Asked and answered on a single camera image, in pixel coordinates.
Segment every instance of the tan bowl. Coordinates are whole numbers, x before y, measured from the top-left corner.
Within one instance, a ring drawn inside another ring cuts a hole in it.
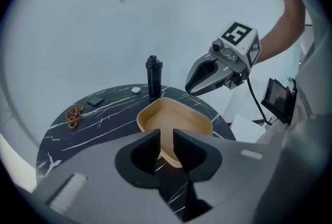
[[[212,123],[208,117],[181,102],[162,97],[157,99],[137,116],[142,131],[160,129],[160,154],[173,167],[182,165],[173,151],[173,129],[183,129],[211,136]]]

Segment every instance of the black bottle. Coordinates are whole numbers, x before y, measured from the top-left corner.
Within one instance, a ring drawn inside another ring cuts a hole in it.
[[[162,62],[155,55],[150,55],[145,63],[145,67],[147,71],[147,83],[149,84],[149,95],[150,97],[160,97]]]

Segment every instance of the black cable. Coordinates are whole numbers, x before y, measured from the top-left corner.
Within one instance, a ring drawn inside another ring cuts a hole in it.
[[[248,83],[248,87],[249,87],[250,93],[251,93],[251,95],[253,96],[254,101],[255,101],[255,103],[256,103],[256,105],[257,105],[257,107],[258,107],[258,109],[259,109],[261,115],[263,116],[264,122],[267,123],[268,125],[272,125],[272,123],[270,123],[270,122],[266,119],[265,114],[264,114],[263,111],[261,110],[261,107],[260,107],[258,101],[256,100],[255,94],[254,94],[254,92],[253,92],[253,88],[251,87],[251,84],[250,84],[249,77],[247,78],[247,83]]]

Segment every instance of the black marble table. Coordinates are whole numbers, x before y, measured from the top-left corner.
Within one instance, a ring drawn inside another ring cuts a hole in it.
[[[133,94],[133,87],[140,87],[142,90],[138,94]],[[162,97],[175,99],[206,115],[212,121],[214,137],[235,140],[227,123],[210,105],[186,91],[167,86],[162,86],[161,89]],[[60,114],[46,132],[37,155],[37,183],[53,168],[87,147],[140,132],[136,122],[137,115],[154,101],[149,97],[146,84],[113,87],[92,95],[104,98],[104,102],[93,107],[86,103],[89,96],[79,100]],[[81,112],[82,119],[78,127],[71,130],[68,128],[65,115],[78,105],[84,106]],[[162,183],[161,196],[182,219],[187,190],[187,175],[184,170],[172,167],[163,157],[159,157],[156,163],[156,176]]]

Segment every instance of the robotic arm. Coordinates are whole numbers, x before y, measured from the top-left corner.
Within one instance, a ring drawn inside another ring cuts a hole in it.
[[[195,96],[223,85],[233,89],[248,78],[260,53],[257,30],[233,22],[217,34],[209,52],[196,60],[187,76],[185,89]]]

